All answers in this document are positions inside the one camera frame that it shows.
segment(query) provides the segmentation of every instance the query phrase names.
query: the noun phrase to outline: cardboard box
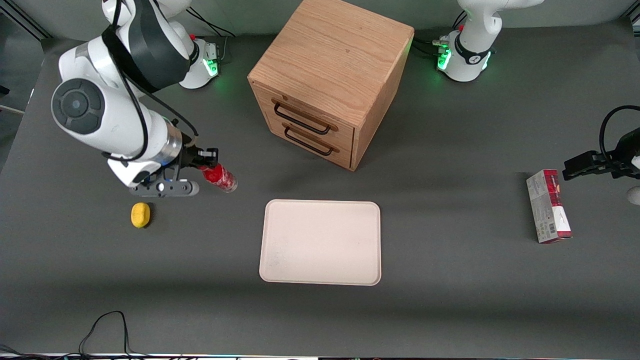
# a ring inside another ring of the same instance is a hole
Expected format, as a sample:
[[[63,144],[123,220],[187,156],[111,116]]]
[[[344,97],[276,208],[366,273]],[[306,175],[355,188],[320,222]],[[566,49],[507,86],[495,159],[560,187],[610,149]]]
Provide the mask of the cardboard box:
[[[528,178],[527,188],[538,242],[549,244],[571,238],[571,227],[560,201],[558,171],[547,169],[538,172]]]

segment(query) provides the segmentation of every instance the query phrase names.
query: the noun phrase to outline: black cable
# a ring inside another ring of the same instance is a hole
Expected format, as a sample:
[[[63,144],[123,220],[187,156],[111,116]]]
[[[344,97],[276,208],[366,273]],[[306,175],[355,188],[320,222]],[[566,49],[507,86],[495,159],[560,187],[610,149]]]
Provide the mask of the black cable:
[[[20,360],[59,360],[59,359],[63,359],[64,357],[70,356],[70,355],[74,355],[76,353],[71,352],[69,354],[65,354],[62,356],[56,356],[56,357],[49,357],[47,355],[42,355],[42,354],[23,354],[22,352],[19,352],[7,345],[3,345],[0,344],[0,351],[2,352],[6,352],[9,354],[15,354],[18,355],[17,357],[12,357],[12,359],[20,359]]]
[[[463,16],[462,19],[460,19],[459,23],[457,23],[453,28],[457,30],[458,27],[460,27],[460,25],[462,25],[462,22],[464,20],[466,20],[466,19],[467,19],[467,14],[465,13],[465,16]]]
[[[199,13],[199,12],[197,12],[197,11],[193,8],[193,6],[189,6],[189,8],[187,9],[187,12],[188,12],[191,16],[194,16],[194,17],[196,17],[197,19],[200,19],[201,21],[205,22],[205,23],[206,23],[207,25],[209,25],[210,27],[212,27],[212,28],[216,28],[216,29],[220,29],[220,30],[222,30],[222,31],[224,31],[224,32],[226,32],[226,33],[228,33],[229,35],[231,35],[231,36],[233,36],[233,37],[236,37],[236,34],[232,33],[231,31],[229,31],[229,30],[227,30],[227,29],[225,29],[225,28],[221,28],[221,27],[219,27],[218,25],[211,24],[211,23],[210,23],[209,21],[207,21],[207,20],[206,20],[202,15],[200,15],[200,13]]]
[[[122,9],[122,0],[117,0],[116,8],[115,8],[115,11],[113,12],[113,23],[111,24],[111,30],[114,32],[118,27],[118,20],[120,19],[121,9]],[[145,116],[144,114],[142,114],[142,109],[140,108],[140,103],[138,102],[138,98],[136,98],[135,94],[133,94],[133,90],[131,90],[131,87],[129,86],[128,82],[124,79],[124,73],[122,72],[122,70],[120,70],[120,68],[118,68],[117,65],[116,65],[116,70],[118,71],[118,75],[120,75],[120,79],[122,80],[122,83],[124,84],[124,87],[127,90],[127,93],[131,98],[131,101],[133,102],[133,106],[136,108],[136,112],[138,113],[138,118],[140,119],[140,125],[142,127],[142,150],[140,150],[140,152],[132,158],[123,158],[123,157],[117,158],[115,156],[112,156],[108,152],[103,152],[102,155],[109,160],[134,161],[134,160],[140,159],[147,151],[147,147],[149,144],[149,133],[147,129],[147,122],[145,122]]]
[[[431,42],[428,42],[426,40],[423,40],[423,39],[420,39],[420,38],[417,38],[417,37],[413,37],[413,41],[419,42],[420,44],[424,44],[424,45],[431,45]]]
[[[607,165],[609,165],[609,167],[613,168],[613,169],[617,169],[618,172],[621,175],[624,176],[628,176],[628,177],[632,177],[634,179],[637,179],[638,177],[633,176],[633,175],[629,175],[626,174],[627,170],[622,169],[619,165],[616,165],[613,163],[613,160],[611,159],[611,155],[609,155],[607,153],[607,149],[605,149],[604,146],[604,134],[605,131],[607,129],[607,124],[609,123],[609,120],[611,119],[611,117],[613,117],[613,115],[615,115],[617,112],[621,111],[621,110],[636,110],[636,111],[640,111],[640,106],[636,106],[636,105],[623,105],[623,106],[618,106],[617,108],[611,110],[611,112],[609,112],[607,114],[607,116],[604,118],[604,120],[602,121],[602,125],[600,126],[600,136],[598,137],[598,142],[600,143],[600,152],[602,153],[602,155],[604,156],[604,160],[607,162]]]
[[[148,133],[148,129],[147,129],[147,122],[145,121],[144,114],[142,114],[142,109],[140,108],[140,103],[138,102],[138,99],[136,98],[136,95],[133,94],[133,90],[131,90],[131,87],[129,86],[129,83],[127,82],[127,80],[125,80],[125,78],[128,78],[128,76],[126,76],[122,72],[122,70],[120,70],[117,66],[116,66],[116,70],[118,71],[118,74],[120,75],[120,79],[122,80],[122,83],[124,84],[124,87],[127,90],[127,93],[129,94],[129,97],[131,98],[131,101],[133,102],[133,106],[136,108],[136,112],[138,113],[138,118],[140,119],[140,125],[142,126],[142,149],[140,150],[140,152],[137,155],[135,155],[132,158],[117,158],[115,156],[112,156],[108,152],[103,152],[102,155],[105,158],[109,159],[109,160],[134,161],[134,160],[140,159],[145,154],[145,152],[147,151],[147,147],[149,145],[149,133]]]
[[[120,317],[122,317],[122,325],[124,327],[124,353],[127,354],[128,356],[133,356],[131,355],[131,353],[135,353],[135,354],[141,354],[141,355],[146,355],[146,356],[151,356],[148,354],[144,354],[141,352],[137,352],[134,351],[131,348],[131,345],[129,344],[129,329],[127,328],[127,319],[124,316],[124,313],[120,310],[114,310],[114,311],[110,311],[108,313],[104,313],[102,315],[100,315],[100,317],[98,317],[98,319],[96,319],[96,321],[93,322],[93,325],[91,326],[91,330],[89,330],[89,332],[87,333],[87,335],[80,341],[80,344],[78,344],[78,353],[80,353],[81,356],[86,356],[86,352],[84,352],[84,346],[86,344],[86,341],[89,340],[89,338],[91,337],[91,335],[93,334],[95,327],[98,325],[98,323],[100,322],[100,320],[102,318],[104,318],[107,315],[111,315],[111,314],[119,314]]]
[[[118,27],[118,20],[120,20],[120,10],[122,9],[122,0],[116,0],[116,10],[113,12],[113,23],[111,28],[116,31]]]
[[[209,24],[209,22],[208,22],[208,21],[206,21],[205,19],[203,19],[203,18],[199,17],[198,15],[196,15],[196,14],[194,14],[194,13],[190,12],[190,11],[189,11],[189,9],[187,9],[187,13],[188,13],[189,15],[193,16],[194,18],[196,18],[196,19],[198,19],[198,20],[200,20],[200,21],[202,21],[202,22],[206,23],[207,25],[209,25],[209,27],[210,27],[213,31],[215,31],[215,32],[216,32],[216,34],[218,34],[218,36],[219,36],[219,37],[221,37],[221,36],[222,36],[222,34],[221,34],[221,33],[220,33],[216,28],[214,28],[212,24]]]
[[[182,116],[182,114],[180,114],[179,112],[177,112],[175,109],[173,109],[171,106],[167,105],[164,101],[158,99],[154,94],[151,94],[150,92],[148,92],[147,90],[145,90],[144,88],[138,86],[136,84],[135,81],[133,81],[129,75],[124,74],[124,77],[129,80],[131,83],[133,83],[134,85],[136,85],[140,91],[142,91],[146,96],[149,96],[153,101],[157,102],[158,104],[160,104],[162,107],[166,108],[167,110],[169,110],[170,112],[172,112],[175,116],[177,116],[180,120],[182,120],[185,124],[187,124],[187,126],[189,128],[191,128],[191,130],[193,131],[193,136],[194,137],[198,137],[200,136],[200,134],[198,134],[198,130],[196,130],[195,126],[193,126],[191,124],[191,122],[187,119],[185,119],[184,116]]]
[[[434,57],[436,56],[436,54],[429,53],[429,52],[427,52],[426,50],[419,48],[419,47],[418,47],[417,45],[415,45],[414,43],[412,43],[412,44],[411,44],[411,47],[412,47],[412,48],[414,48],[414,49],[416,49],[416,50],[418,50],[418,51],[420,51],[420,52],[421,52],[421,53],[423,53],[423,54],[426,54],[426,55],[429,55],[429,56],[434,56]]]
[[[451,26],[451,28],[452,29],[456,29],[456,26],[458,26],[459,23],[461,23],[463,20],[465,20],[465,17],[467,17],[467,12],[465,10],[462,10],[462,12],[458,15],[456,20],[453,22],[453,25]]]
[[[24,354],[24,356],[5,356],[0,357],[0,359],[6,360],[147,360],[147,359],[158,359],[158,360],[167,360],[166,355],[148,355],[148,354],[140,354],[132,355],[116,355],[116,356],[108,356],[108,355],[91,355],[91,354],[79,354],[77,352],[61,355],[61,356],[47,356],[44,354]]]

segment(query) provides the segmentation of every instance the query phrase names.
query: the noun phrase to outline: wooden cabinet top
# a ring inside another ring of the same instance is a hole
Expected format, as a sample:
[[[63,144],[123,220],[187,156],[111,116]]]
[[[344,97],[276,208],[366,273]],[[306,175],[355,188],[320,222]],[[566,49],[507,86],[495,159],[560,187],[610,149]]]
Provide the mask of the wooden cabinet top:
[[[304,0],[249,80],[361,127],[413,28],[341,0]]]

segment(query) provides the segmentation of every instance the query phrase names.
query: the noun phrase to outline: drawer handle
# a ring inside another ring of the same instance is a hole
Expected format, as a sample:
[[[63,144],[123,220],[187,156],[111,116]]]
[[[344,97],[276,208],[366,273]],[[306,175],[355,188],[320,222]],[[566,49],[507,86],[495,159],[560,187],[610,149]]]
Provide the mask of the drawer handle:
[[[319,135],[326,135],[329,130],[331,129],[331,126],[327,126],[326,129],[324,130],[318,130],[316,128],[314,128],[313,126],[309,126],[307,124],[305,124],[304,122],[300,121],[300,120],[296,120],[290,116],[288,116],[287,114],[283,114],[281,112],[278,111],[278,109],[280,108],[280,103],[276,102],[276,106],[273,108],[273,111],[276,113],[276,115],[278,115],[279,117],[282,117],[284,119],[287,119],[289,121],[291,121],[294,124],[300,125],[301,127],[304,127],[305,129],[309,130],[309,131],[313,131],[316,134]]]
[[[322,151],[322,150],[318,149],[317,147],[313,147],[313,146],[307,144],[306,142],[304,142],[302,140],[296,139],[295,137],[289,135],[289,130],[291,130],[291,128],[289,126],[287,126],[287,128],[284,129],[284,136],[286,136],[287,139],[290,139],[290,140],[292,140],[292,141],[294,141],[294,142],[306,147],[307,149],[309,149],[311,151],[317,152],[318,154],[320,154],[322,156],[329,156],[333,152],[333,147],[330,147],[328,151]]]

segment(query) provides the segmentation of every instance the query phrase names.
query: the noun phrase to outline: white ball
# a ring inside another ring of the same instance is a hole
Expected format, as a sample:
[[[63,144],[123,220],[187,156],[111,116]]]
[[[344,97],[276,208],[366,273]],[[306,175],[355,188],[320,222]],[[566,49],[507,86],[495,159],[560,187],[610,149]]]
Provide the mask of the white ball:
[[[633,205],[640,205],[640,186],[635,186],[627,191],[627,199]]]

